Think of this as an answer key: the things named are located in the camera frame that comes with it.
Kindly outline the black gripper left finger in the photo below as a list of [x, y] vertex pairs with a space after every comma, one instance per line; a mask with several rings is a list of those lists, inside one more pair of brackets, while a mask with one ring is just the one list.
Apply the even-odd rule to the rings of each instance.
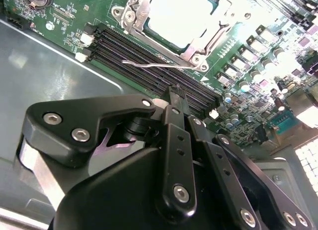
[[157, 207], [169, 217], [189, 217], [197, 206], [191, 138], [184, 126], [189, 114], [178, 86], [156, 99], [131, 94], [39, 102], [25, 113], [17, 158], [58, 209], [88, 178], [94, 153], [143, 141], [159, 150]]

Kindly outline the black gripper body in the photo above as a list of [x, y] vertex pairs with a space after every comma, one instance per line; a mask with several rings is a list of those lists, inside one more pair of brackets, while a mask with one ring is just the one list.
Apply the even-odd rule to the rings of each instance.
[[157, 207], [159, 150], [146, 147], [77, 184], [62, 200], [56, 230], [235, 230], [206, 183], [203, 161], [192, 166], [197, 206], [189, 217], [169, 217]]

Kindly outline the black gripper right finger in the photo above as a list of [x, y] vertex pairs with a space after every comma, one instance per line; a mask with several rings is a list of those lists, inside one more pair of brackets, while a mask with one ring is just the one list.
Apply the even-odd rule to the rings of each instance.
[[236, 230], [314, 230], [308, 216], [227, 136], [210, 136], [186, 112], [194, 155], [203, 161], [206, 183], [227, 223]]

